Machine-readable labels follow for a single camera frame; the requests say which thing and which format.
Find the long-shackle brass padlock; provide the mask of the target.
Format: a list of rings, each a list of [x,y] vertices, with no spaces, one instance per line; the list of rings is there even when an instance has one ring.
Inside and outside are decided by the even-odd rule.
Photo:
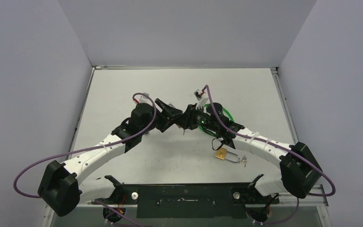
[[[239,163],[241,160],[237,154],[235,154],[231,151],[228,151],[225,148],[220,148],[220,149],[216,150],[215,158],[218,158],[218,159],[224,160],[224,161],[228,161],[231,163]]]

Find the keys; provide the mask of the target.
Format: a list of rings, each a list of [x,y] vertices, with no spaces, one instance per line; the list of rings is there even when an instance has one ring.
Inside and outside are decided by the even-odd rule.
[[[243,158],[241,160],[239,160],[239,163],[243,163],[244,167],[246,167],[246,163],[247,163],[247,157],[243,156]]]

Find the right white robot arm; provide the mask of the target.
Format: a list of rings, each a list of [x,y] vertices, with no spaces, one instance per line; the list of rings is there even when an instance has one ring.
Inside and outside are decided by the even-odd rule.
[[[251,182],[248,190],[251,201],[259,203],[268,195],[280,192],[300,199],[313,195],[311,190],[320,179],[322,169],[304,143],[287,144],[260,136],[224,113],[219,103],[200,108],[188,105],[185,111],[173,111],[169,121],[188,130],[201,127],[212,132],[223,146],[248,151],[278,167],[279,173],[261,175]]]

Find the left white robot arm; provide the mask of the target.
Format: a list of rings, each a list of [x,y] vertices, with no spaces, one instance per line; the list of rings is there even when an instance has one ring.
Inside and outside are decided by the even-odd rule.
[[[140,102],[118,127],[108,134],[96,148],[62,163],[50,162],[43,174],[38,195],[63,217],[74,210],[82,201],[94,195],[105,198],[109,203],[118,203],[122,190],[107,178],[92,183],[86,189],[83,181],[109,160],[120,156],[142,141],[142,136],[153,130],[167,130],[183,115],[183,111],[156,99],[153,105]]]

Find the green cable lock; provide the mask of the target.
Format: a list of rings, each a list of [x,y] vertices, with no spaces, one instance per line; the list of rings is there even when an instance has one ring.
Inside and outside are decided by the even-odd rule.
[[[234,118],[233,118],[233,116],[230,114],[230,112],[227,110],[227,109],[225,109],[224,107],[222,108],[222,111],[223,111],[223,114],[226,114],[226,116],[232,121],[232,122],[234,122]],[[215,137],[216,136],[216,133],[215,132],[213,132],[213,131],[210,131],[210,130],[207,130],[207,129],[203,129],[201,126],[199,126],[198,127],[203,133],[206,133],[206,134],[208,134],[208,135],[210,135],[210,136],[213,136],[213,137]]]

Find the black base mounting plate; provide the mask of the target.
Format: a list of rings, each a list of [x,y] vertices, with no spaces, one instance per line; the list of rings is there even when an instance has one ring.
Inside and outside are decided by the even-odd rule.
[[[253,211],[264,216],[275,196],[262,196],[250,183],[125,184],[97,202],[135,207],[137,218],[245,219]]]

